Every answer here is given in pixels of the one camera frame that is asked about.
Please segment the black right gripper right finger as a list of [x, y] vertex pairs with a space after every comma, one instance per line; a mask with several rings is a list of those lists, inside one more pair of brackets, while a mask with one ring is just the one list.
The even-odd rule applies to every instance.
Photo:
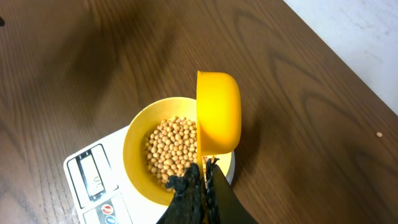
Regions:
[[216, 164], [218, 158], [206, 162], [206, 206], [208, 223], [257, 223], [234, 194], [229, 182]]

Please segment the yellow plastic measuring scoop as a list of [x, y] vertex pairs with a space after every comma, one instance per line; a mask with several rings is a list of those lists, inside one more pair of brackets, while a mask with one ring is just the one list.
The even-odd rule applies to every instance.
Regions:
[[241, 137], [241, 97], [227, 73], [197, 73], [198, 147], [202, 156], [232, 153]]

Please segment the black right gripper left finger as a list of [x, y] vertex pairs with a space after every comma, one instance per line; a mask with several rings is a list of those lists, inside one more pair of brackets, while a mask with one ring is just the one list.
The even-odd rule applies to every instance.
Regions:
[[157, 224], [201, 224], [204, 218], [201, 184], [200, 168], [195, 163], [185, 169], [182, 177], [169, 177], [165, 186], [175, 191], [174, 196]]

